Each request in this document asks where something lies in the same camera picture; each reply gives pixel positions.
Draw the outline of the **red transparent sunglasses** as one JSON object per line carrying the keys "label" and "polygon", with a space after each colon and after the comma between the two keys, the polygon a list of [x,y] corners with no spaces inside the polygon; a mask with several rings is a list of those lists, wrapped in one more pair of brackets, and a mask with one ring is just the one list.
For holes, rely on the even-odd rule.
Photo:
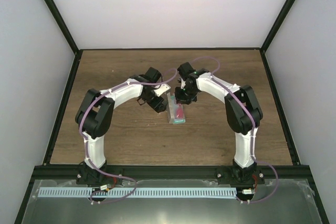
{"label": "red transparent sunglasses", "polygon": [[181,104],[177,104],[177,109],[176,109],[176,118],[179,120],[184,119],[184,111],[183,111],[183,106]]}

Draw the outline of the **green glasses case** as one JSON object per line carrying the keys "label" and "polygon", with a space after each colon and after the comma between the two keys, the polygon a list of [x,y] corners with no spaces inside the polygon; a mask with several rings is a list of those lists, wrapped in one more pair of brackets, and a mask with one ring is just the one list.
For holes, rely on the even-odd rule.
{"label": "green glasses case", "polygon": [[176,103],[174,94],[167,94],[167,118],[170,124],[182,124],[186,122],[183,106]]}

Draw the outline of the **light blue cleaning cloth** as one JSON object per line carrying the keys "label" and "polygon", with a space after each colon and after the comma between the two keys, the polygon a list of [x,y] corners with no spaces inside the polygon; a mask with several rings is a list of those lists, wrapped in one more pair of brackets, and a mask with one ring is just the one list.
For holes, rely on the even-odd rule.
{"label": "light blue cleaning cloth", "polygon": [[174,123],[179,124],[179,123],[185,123],[185,117],[183,120],[179,120],[176,118],[176,109],[177,109],[177,101],[176,98],[174,98]]}

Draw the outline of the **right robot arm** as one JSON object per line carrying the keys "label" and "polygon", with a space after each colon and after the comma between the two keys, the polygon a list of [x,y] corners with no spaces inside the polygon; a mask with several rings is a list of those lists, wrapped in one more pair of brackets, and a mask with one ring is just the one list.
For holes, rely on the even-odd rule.
{"label": "right robot arm", "polygon": [[251,86],[228,83],[206,69],[195,70],[180,66],[177,69],[181,86],[175,88],[175,99],[179,104],[197,101],[197,95],[205,92],[225,105],[229,127],[235,132],[236,152],[233,177],[244,184],[252,177],[250,169],[256,162],[255,138],[263,113]]}

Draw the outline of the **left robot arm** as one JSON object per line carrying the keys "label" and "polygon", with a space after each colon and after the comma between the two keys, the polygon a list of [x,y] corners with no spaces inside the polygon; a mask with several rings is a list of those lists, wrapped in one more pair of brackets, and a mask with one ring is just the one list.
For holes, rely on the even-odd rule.
{"label": "left robot arm", "polygon": [[114,110],[136,98],[143,100],[155,112],[164,112],[167,100],[163,95],[170,89],[166,83],[153,84],[144,76],[133,76],[110,89],[87,91],[75,122],[85,144],[85,163],[91,168],[88,176],[95,184],[102,184],[107,178],[107,170],[102,167],[106,163],[104,136],[110,128]]}

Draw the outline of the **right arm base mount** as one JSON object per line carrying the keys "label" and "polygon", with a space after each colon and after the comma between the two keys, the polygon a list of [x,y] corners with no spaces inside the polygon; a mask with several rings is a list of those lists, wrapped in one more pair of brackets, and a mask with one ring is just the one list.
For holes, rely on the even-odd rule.
{"label": "right arm base mount", "polygon": [[215,169],[215,178],[219,184],[231,186],[247,186],[257,181],[257,184],[264,184],[265,180],[259,176],[257,164],[253,163],[247,168],[241,168],[233,162],[232,166],[219,166]]}

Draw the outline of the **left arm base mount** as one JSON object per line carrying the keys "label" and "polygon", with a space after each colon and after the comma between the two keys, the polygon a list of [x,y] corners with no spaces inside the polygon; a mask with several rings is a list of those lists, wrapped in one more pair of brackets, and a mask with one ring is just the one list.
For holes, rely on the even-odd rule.
{"label": "left arm base mount", "polygon": [[120,185],[122,179],[104,175],[97,170],[89,167],[85,162],[79,164],[77,174],[77,185],[101,186],[105,184]]}

